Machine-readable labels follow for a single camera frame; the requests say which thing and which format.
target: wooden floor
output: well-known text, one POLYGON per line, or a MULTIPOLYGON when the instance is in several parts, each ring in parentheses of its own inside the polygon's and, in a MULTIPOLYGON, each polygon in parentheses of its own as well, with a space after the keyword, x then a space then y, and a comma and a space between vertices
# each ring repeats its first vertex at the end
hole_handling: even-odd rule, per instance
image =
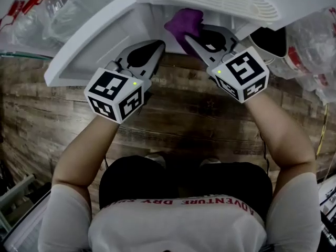
MULTIPOLYGON (((47 66, 40 60, 0 59, 2 158, 15 181, 34 173, 41 184, 49 182, 64 148, 95 116, 83 87, 45 85, 47 66)), ((266 169, 263 143, 251 116, 207 78, 197 59, 166 55, 152 79, 152 97, 120 127, 108 151, 108 163, 122 156, 164 151, 177 171, 179 165, 199 163, 209 156, 223 162, 248 161, 266 169)), ((324 107, 315 95, 303 92, 295 81, 274 76, 267 93, 303 125, 317 148, 324 107)), ((336 151, 335 113, 331 106, 317 158, 318 177, 326 174, 336 151)), ((102 164, 90 188, 94 213, 104 169, 102 164)), ((277 175, 278 168, 271 161, 273 182, 277 175)))

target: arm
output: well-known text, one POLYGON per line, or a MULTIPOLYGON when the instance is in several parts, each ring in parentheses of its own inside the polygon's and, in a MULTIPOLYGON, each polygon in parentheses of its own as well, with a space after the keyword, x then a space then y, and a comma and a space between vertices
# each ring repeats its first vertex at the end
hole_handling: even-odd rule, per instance
POLYGON ((52 184, 73 188, 91 206, 88 186, 95 179, 118 127, 117 123, 108 119, 95 117, 63 152, 56 165, 52 184))
POLYGON ((274 196, 295 176, 316 173, 315 153, 310 139, 281 107, 264 92, 245 103, 252 114, 269 152, 280 167, 274 196))

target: black cable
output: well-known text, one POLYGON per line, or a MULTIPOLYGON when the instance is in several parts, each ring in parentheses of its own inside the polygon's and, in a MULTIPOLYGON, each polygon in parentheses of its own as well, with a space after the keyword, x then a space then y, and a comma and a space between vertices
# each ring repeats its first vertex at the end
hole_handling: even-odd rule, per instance
POLYGON ((105 167, 106 169, 109 167, 109 165, 107 164, 107 161, 106 161, 106 156, 104 157, 104 160, 105 160, 105 167))
POLYGON ((325 227, 327 228, 329 233, 334 238, 336 238, 336 229, 335 229, 334 225, 329 221, 328 217, 323 212, 321 212, 321 221, 325 225, 325 227))
POLYGON ((259 132, 260 138, 262 139, 263 145, 264 145, 264 159, 267 162, 267 175, 269 173, 269 160, 266 158, 266 142, 264 141, 264 138, 261 136, 261 132, 259 132))

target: plastic bag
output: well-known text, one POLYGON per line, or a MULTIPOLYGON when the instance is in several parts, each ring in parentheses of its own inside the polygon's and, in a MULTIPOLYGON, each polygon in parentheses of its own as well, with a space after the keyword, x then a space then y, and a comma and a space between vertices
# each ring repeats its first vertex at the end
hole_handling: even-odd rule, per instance
POLYGON ((320 98, 323 105, 336 102, 336 90, 333 89, 316 89, 315 94, 320 98))
POLYGON ((274 61, 268 65, 269 70, 280 78, 291 79, 297 77, 303 77, 306 74, 300 70, 291 68, 285 59, 275 58, 274 61))
POLYGON ((336 19, 325 9, 287 26, 289 52, 296 51, 304 68, 313 75, 336 70, 336 19))
POLYGON ((21 14, 4 32, 12 45, 28 46, 41 50, 54 49, 58 51, 63 43, 53 38, 43 38, 45 12, 39 7, 33 7, 26 15, 21 14))
POLYGON ((50 15, 50 21, 47 23, 43 37, 52 37, 60 42, 67 42, 69 38, 95 13, 111 3, 113 0, 67 0, 61 6, 49 6, 54 9, 50 15))
POLYGON ((319 87, 314 76, 296 78, 296 81, 306 91, 314 91, 319 87))

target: forearm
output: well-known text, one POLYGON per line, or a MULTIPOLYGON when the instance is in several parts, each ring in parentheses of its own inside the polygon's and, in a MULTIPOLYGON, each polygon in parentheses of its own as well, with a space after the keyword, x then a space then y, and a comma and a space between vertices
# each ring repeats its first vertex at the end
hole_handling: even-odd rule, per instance
POLYGON ((314 149, 303 128, 264 92, 245 105, 279 167, 285 169, 315 161, 314 149))
POLYGON ((118 127, 117 123, 95 117, 64 150, 52 183, 88 187, 95 179, 118 127))

